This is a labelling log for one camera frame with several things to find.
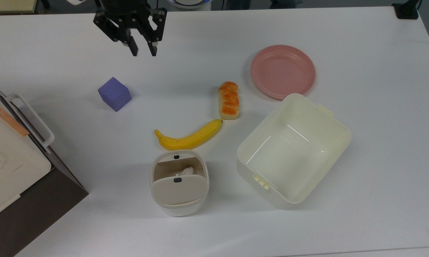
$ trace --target storage container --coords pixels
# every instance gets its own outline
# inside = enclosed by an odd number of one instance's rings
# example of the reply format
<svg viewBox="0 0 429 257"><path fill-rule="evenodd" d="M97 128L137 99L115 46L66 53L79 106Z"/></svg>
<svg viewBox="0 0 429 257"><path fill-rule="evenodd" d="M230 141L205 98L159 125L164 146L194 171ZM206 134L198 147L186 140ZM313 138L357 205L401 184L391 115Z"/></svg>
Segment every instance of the storage container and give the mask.
<svg viewBox="0 0 429 257"><path fill-rule="evenodd" d="M351 140L350 130L300 94L287 96L237 150L237 171L277 208L302 202Z"/></svg>

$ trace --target banana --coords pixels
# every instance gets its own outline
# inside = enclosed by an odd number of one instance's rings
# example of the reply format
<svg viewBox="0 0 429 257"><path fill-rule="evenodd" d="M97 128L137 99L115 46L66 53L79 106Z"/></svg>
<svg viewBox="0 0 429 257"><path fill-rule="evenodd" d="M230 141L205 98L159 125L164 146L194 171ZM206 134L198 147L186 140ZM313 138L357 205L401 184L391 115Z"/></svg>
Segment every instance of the banana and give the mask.
<svg viewBox="0 0 429 257"><path fill-rule="evenodd" d="M159 140L159 144L169 150L192 149L209 140L221 128L222 119L215 119L203 126L197 132L183 138L171 138L161 134L159 130L154 130L154 134Z"/></svg>

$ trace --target white handle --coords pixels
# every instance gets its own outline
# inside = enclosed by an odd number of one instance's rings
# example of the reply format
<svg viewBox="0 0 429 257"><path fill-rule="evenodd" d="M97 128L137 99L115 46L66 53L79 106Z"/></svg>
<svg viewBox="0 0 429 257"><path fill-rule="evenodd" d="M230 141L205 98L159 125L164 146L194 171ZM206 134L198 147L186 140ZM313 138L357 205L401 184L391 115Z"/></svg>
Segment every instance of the white handle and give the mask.
<svg viewBox="0 0 429 257"><path fill-rule="evenodd" d="M34 111L34 109L32 109L32 107L30 107L30 105L24 100L24 98L22 96L20 96L19 94L11 94L9 96L7 96L7 98L5 98L7 101L11 102L14 99L20 99L20 101L22 101L22 103L30 110L30 112L32 113L32 115L35 116L35 118L37 119L37 121L42 125L42 127L48 132L48 139L40 142L41 145L43 147L48 147L51 143L53 143L54 141L54 134L53 132L50 130L50 128L43 122L43 120L38 116L38 114Z"/></svg>

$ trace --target purple cube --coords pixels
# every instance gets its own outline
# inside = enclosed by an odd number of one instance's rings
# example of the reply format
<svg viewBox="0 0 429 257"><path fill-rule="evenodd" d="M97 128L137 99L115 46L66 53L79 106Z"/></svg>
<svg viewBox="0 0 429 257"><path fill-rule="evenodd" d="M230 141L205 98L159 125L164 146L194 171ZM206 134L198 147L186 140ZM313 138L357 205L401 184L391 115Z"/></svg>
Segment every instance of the purple cube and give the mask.
<svg viewBox="0 0 429 257"><path fill-rule="evenodd" d="M118 112L131 99L129 90L117 79L110 78L103 86L97 90L102 100L108 104L115 112Z"/></svg>

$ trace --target toy bread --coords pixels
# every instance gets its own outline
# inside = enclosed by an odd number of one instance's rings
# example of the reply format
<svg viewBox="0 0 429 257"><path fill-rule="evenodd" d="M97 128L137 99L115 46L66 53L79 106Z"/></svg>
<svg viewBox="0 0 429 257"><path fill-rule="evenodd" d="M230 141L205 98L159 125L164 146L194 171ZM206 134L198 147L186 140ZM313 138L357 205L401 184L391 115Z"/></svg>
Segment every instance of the toy bread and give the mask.
<svg viewBox="0 0 429 257"><path fill-rule="evenodd" d="M236 119L239 114L238 86L233 82L224 82L218 89L219 115L221 119Z"/></svg>

